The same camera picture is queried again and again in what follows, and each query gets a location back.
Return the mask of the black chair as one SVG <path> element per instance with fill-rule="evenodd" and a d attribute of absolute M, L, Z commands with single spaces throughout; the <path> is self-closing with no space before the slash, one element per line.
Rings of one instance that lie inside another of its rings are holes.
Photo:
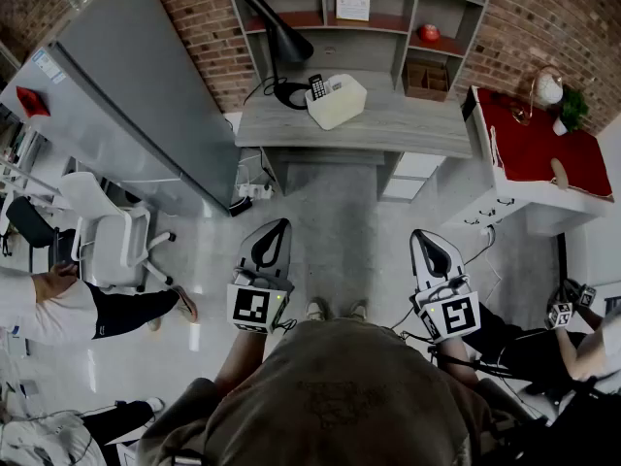
<path fill-rule="evenodd" d="M 48 249 L 49 268 L 58 263 L 75 264 L 71 257 L 75 229 L 60 231 L 51 227 L 25 196 L 19 196 L 9 205 L 7 218 L 28 243 L 30 272 L 33 272 L 34 249 Z"/>

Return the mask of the grey refrigerator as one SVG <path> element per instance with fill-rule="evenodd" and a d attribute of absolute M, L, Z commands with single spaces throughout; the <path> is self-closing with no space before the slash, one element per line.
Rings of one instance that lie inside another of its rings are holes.
<path fill-rule="evenodd" d="M 66 78 L 31 60 L 44 49 Z M 71 12 L 0 93 L 18 117 L 16 87 L 50 116 L 31 126 L 95 174 L 171 216 L 226 214 L 240 151 L 160 0 L 92 0 Z"/>

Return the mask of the grey wooden shelf unit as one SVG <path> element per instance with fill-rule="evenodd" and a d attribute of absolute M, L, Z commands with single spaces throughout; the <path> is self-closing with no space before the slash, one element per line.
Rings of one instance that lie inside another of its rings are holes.
<path fill-rule="evenodd" d="M 302 64 L 277 61 L 278 72 L 303 83 L 313 74 L 355 71 L 388 75 L 394 86 L 403 84 L 407 61 L 435 61 L 444 65 L 448 94 L 471 50 L 489 0 L 370 0 L 370 20 L 336 18 L 335 0 L 264 0 L 291 28 L 314 48 Z M 272 72 L 268 38 L 263 20 L 245 0 L 232 0 L 242 28 L 251 64 L 258 80 Z M 424 43 L 418 29 L 437 26 L 435 43 Z"/>

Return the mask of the green potted plant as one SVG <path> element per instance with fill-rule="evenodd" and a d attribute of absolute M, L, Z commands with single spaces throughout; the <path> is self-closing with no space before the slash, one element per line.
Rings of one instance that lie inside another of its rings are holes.
<path fill-rule="evenodd" d="M 584 117 L 589 113 L 583 92 L 568 85 L 563 86 L 563 97 L 559 115 L 553 124 L 553 131 L 562 136 L 579 129 Z"/>

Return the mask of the beige wooden figure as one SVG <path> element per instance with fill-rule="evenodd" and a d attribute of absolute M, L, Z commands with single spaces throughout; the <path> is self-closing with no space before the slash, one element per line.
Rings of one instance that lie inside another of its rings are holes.
<path fill-rule="evenodd" d="M 569 188 L 569 178 L 564 165 L 558 158 L 550 161 L 550 166 L 554 174 L 554 182 L 561 190 Z"/>

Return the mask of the grey wooden desk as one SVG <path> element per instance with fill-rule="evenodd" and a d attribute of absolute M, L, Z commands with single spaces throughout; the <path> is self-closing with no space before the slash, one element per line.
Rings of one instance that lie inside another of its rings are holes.
<path fill-rule="evenodd" d="M 454 95 L 445 102 L 406 97 L 384 73 L 355 71 L 367 89 L 364 111 L 330 131 L 305 111 L 294 111 L 273 96 L 256 94 L 245 104 L 235 143 L 258 149 L 276 186 L 288 193 L 293 164 L 359 164 L 376 172 L 387 152 L 417 152 L 447 158 L 473 154 L 465 121 Z"/>

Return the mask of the person's torso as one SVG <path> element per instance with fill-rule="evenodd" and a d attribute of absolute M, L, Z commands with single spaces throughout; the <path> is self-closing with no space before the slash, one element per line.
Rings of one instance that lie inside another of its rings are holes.
<path fill-rule="evenodd" d="M 392 331 L 339 318 L 286 334 L 225 397 L 195 380 L 143 435 L 139 466 L 472 466 L 485 400 Z"/>

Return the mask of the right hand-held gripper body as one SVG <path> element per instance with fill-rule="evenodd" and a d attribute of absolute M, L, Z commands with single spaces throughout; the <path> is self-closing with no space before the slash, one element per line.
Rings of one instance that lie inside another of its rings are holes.
<path fill-rule="evenodd" d="M 472 290 L 469 275 L 415 293 L 413 306 L 433 343 L 463 337 L 480 328 L 478 293 Z"/>

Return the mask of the wooden desk organizer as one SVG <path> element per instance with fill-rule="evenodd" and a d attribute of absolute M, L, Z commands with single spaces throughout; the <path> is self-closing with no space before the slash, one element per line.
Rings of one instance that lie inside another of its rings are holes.
<path fill-rule="evenodd" d="M 435 61 L 407 61 L 402 73 L 406 97 L 444 102 L 449 81 L 443 64 Z"/>

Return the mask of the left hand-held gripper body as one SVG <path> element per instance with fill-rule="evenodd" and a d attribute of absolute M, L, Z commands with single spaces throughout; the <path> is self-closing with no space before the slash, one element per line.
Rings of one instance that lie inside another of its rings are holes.
<path fill-rule="evenodd" d="M 257 333 L 289 329 L 295 322 L 283 321 L 282 315 L 293 289 L 287 279 L 238 267 L 227 285 L 227 320 L 239 330 Z"/>

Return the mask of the black desk lamp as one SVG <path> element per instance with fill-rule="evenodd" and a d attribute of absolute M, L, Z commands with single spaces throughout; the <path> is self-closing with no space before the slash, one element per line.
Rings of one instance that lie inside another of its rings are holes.
<path fill-rule="evenodd" d="M 298 31 L 291 28 L 264 0 L 245 0 L 263 20 L 266 28 L 270 60 L 273 72 L 273 93 L 285 107 L 303 111 L 305 105 L 295 104 L 291 98 L 298 92 L 305 93 L 310 87 L 305 83 L 285 81 L 278 74 L 277 61 L 302 64 L 314 53 L 312 44 Z"/>

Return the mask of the cream desk organizer box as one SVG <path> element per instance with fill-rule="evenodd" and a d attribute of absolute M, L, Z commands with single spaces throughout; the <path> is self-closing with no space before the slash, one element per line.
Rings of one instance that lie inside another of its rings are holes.
<path fill-rule="evenodd" d="M 333 91 L 329 81 L 341 82 L 342 87 Z M 323 98 L 313 101 L 311 91 L 305 93 L 307 110 L 323 130 L 332 130 L 364 111 L 367 89 L 349 74 L 334 75 L 324 82 L 329 93 Z"/>

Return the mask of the white power strip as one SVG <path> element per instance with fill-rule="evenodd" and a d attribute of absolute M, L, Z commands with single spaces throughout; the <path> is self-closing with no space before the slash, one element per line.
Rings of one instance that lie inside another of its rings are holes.
<path fill-rule="evenodd" d="M 242 183 L 239 185 L 238 193 L 241 198 L 250 200 L 270 200 L 274 189 L 269 183 Z"/>

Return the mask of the white globe lamp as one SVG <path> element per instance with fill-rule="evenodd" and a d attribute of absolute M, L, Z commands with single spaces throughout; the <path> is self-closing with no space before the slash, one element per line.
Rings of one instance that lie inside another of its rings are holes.
<path fill-rule="evenodd" d="M 536 103 L 555 105 L 562 100 L 563 95 L 563 79 L 559 70 L 552 65 L 543 66 L 535 72 L 531 82 L 529 115 L 533 115 Z"/>

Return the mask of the white notice card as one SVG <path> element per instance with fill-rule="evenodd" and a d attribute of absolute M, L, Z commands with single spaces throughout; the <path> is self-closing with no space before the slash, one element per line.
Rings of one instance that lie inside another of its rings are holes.
<path fill-rule="evenodd" d="M 336 18 L 344 20 L 369 21 L 370 0 L 335 0 Z"/>

